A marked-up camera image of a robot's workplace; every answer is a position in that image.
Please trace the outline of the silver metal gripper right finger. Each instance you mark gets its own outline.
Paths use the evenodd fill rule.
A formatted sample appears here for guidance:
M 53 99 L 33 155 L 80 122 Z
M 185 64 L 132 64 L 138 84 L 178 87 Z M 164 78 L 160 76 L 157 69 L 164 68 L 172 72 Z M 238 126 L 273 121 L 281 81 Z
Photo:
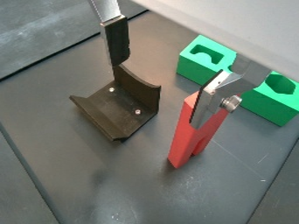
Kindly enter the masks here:
M 194 129 L 220 109 L 230 113 L 241 102 L 238 95 L 257 87 L 271 73 L 269 68 L 240 54 L 236 55 L 230 70 L 232 73 L 218 70 L 200 87 L 189 118 Z

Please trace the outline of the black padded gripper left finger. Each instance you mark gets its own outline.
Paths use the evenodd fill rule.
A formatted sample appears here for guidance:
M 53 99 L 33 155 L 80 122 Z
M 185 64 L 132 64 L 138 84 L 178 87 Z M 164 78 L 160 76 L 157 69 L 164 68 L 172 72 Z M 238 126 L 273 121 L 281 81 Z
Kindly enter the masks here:
M 109 63 L 114 67 L 129 57 L 126 17 L 120 12 L 117 0 L 88 0 L 88 3 L 98 20 Z

